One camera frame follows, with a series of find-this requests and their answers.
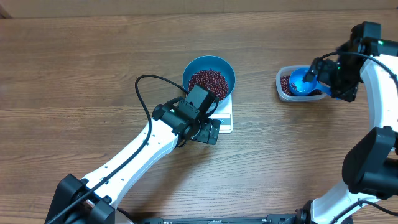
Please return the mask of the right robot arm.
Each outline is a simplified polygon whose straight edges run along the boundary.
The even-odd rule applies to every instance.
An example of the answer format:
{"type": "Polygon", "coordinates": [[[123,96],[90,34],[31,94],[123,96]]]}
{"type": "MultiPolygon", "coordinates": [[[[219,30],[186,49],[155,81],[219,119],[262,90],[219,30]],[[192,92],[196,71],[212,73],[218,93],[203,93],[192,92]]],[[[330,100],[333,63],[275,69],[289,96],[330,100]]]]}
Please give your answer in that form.
{"type": "Polygon", "coordinates": [[[347,153],[342,180],[320,198],[296,211],[290,223],[352,223],[352,216],[397,195],[397,42],[381,37],[381,25],[364,21],[351,29],[350,39],[331,54],[313,60],[301,77],[332,98],[352,102],[358,85],[365,86],[369,106],[369,132],[347,153]]]}

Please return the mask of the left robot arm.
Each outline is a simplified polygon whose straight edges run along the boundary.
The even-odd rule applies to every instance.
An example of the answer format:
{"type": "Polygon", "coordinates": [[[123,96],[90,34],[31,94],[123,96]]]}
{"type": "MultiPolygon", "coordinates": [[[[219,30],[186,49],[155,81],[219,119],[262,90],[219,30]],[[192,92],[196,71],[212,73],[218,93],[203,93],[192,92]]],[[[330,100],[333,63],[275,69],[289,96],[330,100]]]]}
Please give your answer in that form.
{"type": "Polygon", "coordinates": [[[216,144],[220,121],[210,116],[217,103],[196,85],[186,97],[156,106],[144,129],[110,161],[82,179],[68,174],[60,181],[46,223],[130,223],[119,204],[150,167],[189,140],[216,144]]]}

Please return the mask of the blue plastic measuring scoop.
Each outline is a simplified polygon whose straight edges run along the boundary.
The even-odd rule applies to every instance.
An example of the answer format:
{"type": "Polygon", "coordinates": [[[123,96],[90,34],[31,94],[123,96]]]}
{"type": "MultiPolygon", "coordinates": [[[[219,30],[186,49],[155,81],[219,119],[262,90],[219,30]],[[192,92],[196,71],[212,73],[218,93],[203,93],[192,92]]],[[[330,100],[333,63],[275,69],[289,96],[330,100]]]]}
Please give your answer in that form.
{"type": "Polygon", "coordinates": [[[317,80],[317,77],[315,77],[311,82],[305,82],[304,78],[307,72],[308,68],[299,68],[291,73],[289,77],[289,90],[295,96],[308,96],[315,90],[331,95],[330,87],[322,85],[317,80]]]}

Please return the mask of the clear plastic food container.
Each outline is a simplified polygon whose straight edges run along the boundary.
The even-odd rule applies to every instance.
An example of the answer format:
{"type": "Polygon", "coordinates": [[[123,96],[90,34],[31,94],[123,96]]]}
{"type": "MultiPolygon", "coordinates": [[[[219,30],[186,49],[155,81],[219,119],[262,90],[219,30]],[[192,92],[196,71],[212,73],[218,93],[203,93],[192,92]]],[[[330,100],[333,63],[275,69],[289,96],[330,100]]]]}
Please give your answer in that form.
{"type": "Polygon", "coordinates": [[[322,93],[321,95],[317,95],[317,96],[289,96],[289,95],[286,95],[282,91],[281,85],[280,85],[280,77],[281,76],[284,76],[284,75],[290,76],[291,73],[297,69],[300,69],[300,68],[308,69],[309,67],[310,67],[309,65],[293,65],[293,66],[283,67],[278,71],[275,80],[276,80],[277,92],[279,95],[279,99],[281,101],[288,102],[288,103],[301,103],[301,102],[317,101],[317,100],[323,99],[327,96],[326,93],[322,93]]]}

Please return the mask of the blue metal bowl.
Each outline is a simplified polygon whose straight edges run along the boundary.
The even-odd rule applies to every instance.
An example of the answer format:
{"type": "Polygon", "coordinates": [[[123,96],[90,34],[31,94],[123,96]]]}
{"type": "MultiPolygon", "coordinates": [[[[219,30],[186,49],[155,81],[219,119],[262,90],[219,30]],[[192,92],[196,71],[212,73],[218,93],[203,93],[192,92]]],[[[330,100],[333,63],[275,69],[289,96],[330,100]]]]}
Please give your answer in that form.
{"type": "Polygon", "coordinates": [[[227,97],[233,92],[236,85],[236,75],[232,66],[224,59],[213,56],[205,55],[191,61],[185,68],[182,76],[182,84],[184,89],[188,90],[188,81],[192,75],[200,70],[215,70],[221,72],[228,82],[229,92],[227,97]]]}

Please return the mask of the red adzuki beans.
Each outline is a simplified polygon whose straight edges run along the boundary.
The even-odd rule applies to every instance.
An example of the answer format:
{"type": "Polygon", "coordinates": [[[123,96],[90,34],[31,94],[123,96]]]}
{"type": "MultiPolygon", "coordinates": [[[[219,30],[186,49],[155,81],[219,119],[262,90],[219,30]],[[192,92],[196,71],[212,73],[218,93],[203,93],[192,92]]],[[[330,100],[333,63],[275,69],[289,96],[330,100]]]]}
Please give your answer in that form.
{"type": "MultiPolygon", "coordinates": [[[[295,94],[293,94],[290,89],[289,89],[289,75],[284,75],[280,77],[280,85],[281,85],[281,89],[282,91],[289,96],[295,96],[295,94]]],[[[313,90],[309,96],[317,96],[317,95],[321,95],[322,92],[320,90],[313,90]]]]}

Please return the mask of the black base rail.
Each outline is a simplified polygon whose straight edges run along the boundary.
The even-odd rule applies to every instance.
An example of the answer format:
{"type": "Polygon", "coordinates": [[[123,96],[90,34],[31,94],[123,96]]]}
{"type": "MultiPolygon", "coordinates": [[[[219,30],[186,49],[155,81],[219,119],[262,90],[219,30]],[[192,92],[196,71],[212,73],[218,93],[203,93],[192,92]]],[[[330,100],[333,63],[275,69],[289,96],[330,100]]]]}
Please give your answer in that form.
{"type": "Polygon", "coordinates": [[[115,223],[123,224],[291,224],[295,223],[295,214],[270,214],[265,217],[238,217],[238,218],[183,218],[164,219],[132,218],[128,212],[121,208],[116,210],[115,223]]]}

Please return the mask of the white digital kitchen scale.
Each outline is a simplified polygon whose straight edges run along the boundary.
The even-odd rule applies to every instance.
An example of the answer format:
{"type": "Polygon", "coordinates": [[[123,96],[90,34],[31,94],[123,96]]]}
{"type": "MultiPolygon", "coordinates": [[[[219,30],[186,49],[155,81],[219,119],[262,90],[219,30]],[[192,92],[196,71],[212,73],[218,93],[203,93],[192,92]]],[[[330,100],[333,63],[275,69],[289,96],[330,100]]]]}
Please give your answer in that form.
{"type": "Polygon", "coordinates": [[[219,102],[217,109],[210,116],[220,121],[220,134],[230,134],[233,131],[233,104],[232,95],[219,102]]]}

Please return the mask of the red beans in bowl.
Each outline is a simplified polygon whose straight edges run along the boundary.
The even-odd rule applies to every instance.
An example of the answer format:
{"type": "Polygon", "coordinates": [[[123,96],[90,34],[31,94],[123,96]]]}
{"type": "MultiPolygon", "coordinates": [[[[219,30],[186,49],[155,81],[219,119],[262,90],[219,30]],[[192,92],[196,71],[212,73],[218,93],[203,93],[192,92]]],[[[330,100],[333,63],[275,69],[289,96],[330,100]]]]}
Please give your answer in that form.
{"type": "Polygon", "coordinates": [[[225,77],[221,72],[212,69],[200,70],[193,74],[188,81],[188,90],[191,91],[195,85],[201,85],[210,90],[220,100],[225,99],[229,92],[228,82],[225,77]]]}

